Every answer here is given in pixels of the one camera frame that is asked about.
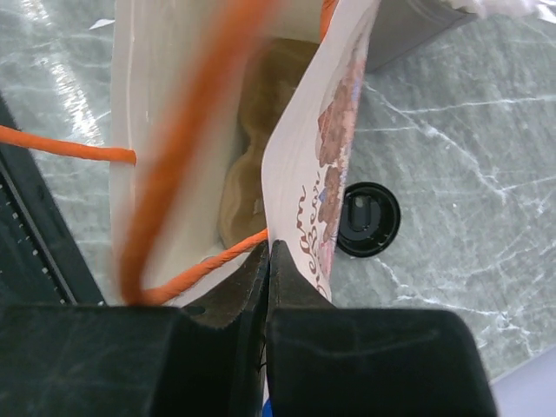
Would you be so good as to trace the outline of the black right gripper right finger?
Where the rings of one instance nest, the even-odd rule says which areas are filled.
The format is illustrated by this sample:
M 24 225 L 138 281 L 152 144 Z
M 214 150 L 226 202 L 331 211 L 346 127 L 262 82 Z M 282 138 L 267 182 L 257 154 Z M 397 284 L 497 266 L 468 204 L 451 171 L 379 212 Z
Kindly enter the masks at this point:
M 284 241 L 276 240 L 272 245 L 268 278 L 269 313 L 278 308 L 334 308 L 334 305 L 299 272 Z

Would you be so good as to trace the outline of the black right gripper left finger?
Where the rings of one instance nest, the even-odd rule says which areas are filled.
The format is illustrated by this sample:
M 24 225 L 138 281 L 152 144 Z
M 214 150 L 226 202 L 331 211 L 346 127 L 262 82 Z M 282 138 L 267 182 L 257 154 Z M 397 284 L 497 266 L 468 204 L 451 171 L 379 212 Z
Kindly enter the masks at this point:
M 234 273 L 182 310 L 205 327 L 230 326 L 261 298 L 268 274 L 268 255 L 268 243 L 259 243 Z

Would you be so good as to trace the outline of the brown paper takeout bag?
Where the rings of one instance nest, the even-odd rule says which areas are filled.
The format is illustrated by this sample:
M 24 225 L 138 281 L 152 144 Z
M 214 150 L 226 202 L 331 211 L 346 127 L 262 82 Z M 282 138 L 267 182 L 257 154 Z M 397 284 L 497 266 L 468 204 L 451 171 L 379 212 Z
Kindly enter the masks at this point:
M 179 87 L 152 135 L 157 149 L 143 176 L 142 194 L 129 216 L 117 261 L 117 282 L 128 306 L 160 306 L 203 277 L 268 239 L 263 230 L 219 255 L 196 264 L 156 288 L 143 286 L 149 258 L 159 243 L 173 204 L 192 169 L 216 110 L 231 94 L 226 81 L 242 58 L 255 52 L 257 35 L 278 8 L 276 1 L 230 1 L 198 58 L 191 81 Z

